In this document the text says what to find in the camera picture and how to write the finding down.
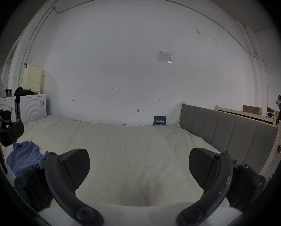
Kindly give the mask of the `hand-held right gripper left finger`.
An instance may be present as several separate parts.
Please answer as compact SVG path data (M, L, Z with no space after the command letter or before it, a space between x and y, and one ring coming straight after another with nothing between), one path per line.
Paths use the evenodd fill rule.
M61 155L49 152L46 160L29 166L14 179L14 189L36 212L50 208L55 200L80 225L102 226L101 213L79 200L75 193L89 171L90 158L85 149Z

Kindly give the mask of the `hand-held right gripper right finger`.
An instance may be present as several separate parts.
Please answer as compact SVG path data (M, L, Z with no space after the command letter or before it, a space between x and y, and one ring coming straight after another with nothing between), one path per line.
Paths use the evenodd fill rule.
M266 186L264 176L248 164L239 164L227 151L220 154L204 148L193 148L189 155L189 171L203 195L176 217L178 226L197 226L204 222L224 199L229 206L243 212Z

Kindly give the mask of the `person's left hand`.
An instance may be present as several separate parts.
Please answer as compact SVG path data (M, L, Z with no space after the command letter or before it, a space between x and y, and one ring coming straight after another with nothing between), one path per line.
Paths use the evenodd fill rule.
M0 165L1 165L5 175L7 175L8 174L8 169L7 169L6 165L5 165L5 159L4 159L4 154L3 154L3 151L2 151L1 145L0 145Z

